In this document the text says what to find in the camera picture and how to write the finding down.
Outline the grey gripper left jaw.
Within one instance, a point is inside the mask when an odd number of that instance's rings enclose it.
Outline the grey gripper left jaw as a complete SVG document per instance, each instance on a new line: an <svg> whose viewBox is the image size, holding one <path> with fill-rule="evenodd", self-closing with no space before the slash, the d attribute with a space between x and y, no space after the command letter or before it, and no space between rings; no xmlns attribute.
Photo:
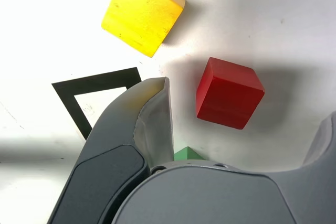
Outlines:
<svg viewBox="0 0 336 224"><path fill-rule="evenodd" d="M151 169L173 159L170 81L146 79L103 111L49 223L111 223Z"/></svg>

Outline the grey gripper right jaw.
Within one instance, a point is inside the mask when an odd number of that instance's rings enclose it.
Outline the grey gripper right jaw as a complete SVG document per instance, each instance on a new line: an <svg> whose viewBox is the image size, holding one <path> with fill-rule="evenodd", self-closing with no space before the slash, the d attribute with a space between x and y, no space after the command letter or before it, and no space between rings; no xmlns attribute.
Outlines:
<svg viewBox="0 0 336 224"><path fill-rule="evenodd" d="M113 223L335 223L335 114L299 168L175 166L142 182Z"/></svg>

